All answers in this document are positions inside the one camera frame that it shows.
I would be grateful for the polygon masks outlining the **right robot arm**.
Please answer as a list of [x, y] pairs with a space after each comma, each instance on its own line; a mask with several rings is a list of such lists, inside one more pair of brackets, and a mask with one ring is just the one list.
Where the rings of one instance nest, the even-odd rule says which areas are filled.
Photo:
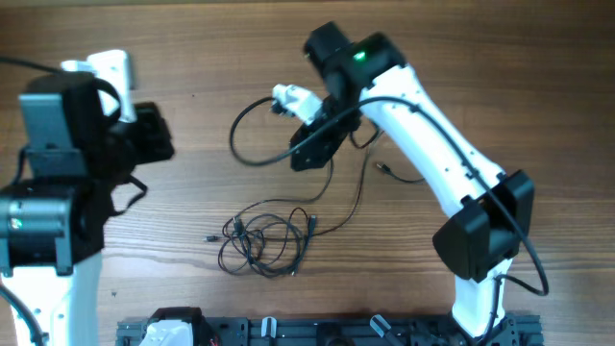
[[362, 119], [373, 122], [423, 176], [446, 215], [432, 243], [455, 276], [454, 324], [473, 343], [518, 340], [502, 298], [508, 269], [528, 241], [532, 180], [506, 173], [476, 149], [386, 35], [351, 41], [327, 23], [310, 34], [304, 51], [327, 96], [294, 85], [272, 91], [281, 110], [301, 121], [289, 143], [292, 168], [324, 166]]

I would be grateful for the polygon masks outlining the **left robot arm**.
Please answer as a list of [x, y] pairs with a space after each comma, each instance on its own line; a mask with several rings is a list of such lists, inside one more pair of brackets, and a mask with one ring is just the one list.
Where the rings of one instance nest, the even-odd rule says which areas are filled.
[[152, 102], [105, 112], [113, 85], [89, 72], [32, 80], [20, 94], [28, 143], [1, 191], [1, 295], [21, 345], [95, 345], [98, 284], [112, 200], [141, 164], [167, 161], [174, 147]]

